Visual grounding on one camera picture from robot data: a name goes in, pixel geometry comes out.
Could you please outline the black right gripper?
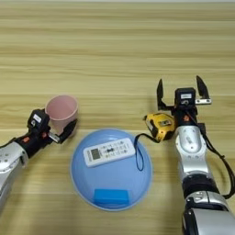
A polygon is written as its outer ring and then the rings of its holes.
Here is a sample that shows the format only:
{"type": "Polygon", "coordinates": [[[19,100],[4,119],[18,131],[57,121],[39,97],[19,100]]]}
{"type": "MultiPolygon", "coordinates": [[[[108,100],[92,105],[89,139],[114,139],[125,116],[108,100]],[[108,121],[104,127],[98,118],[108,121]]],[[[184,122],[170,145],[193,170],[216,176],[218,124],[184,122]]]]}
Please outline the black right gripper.
{"type": "MultiPolygon", "coordinates": [[[[200,97],[196,99],[196,104],[197,105],[211,105],[212,100],[209,97],[207,86],[205,85],[205,83],[203,82],[200,76],[196,77],[196,83],[197,83],[198,93],[200,95],[200,97]]],[[[176,127],[197,125],[197,120],[196,120],[197,108],[195,106],[191,106],[191,105],[167,106],[162,101],[163,99],[162,80],[160,80],[158,83],[156,94],[157,94],[158,109],[164,110],[164,111],[171,111],[176,127]]]]}

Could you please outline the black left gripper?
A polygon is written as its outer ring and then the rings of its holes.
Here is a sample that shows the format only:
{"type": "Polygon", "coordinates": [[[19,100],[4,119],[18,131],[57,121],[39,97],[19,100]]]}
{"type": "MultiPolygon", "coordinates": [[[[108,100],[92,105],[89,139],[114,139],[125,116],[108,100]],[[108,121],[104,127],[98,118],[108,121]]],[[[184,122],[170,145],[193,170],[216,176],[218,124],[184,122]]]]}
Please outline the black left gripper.
{"type": "Polygon", "coordinates": [[[60,135],[52,132],[49,132],[48,135],[45,130],[30,129],[24,136],[16,138],[15,142],[18,143],[27,153],[28,157],[31,158],[40,149],[44,149],[47,145],[51,144],[51,140],[57,144],[63,144],[73,134],[76,124],[76,119],[71,121],[60,135]]]}

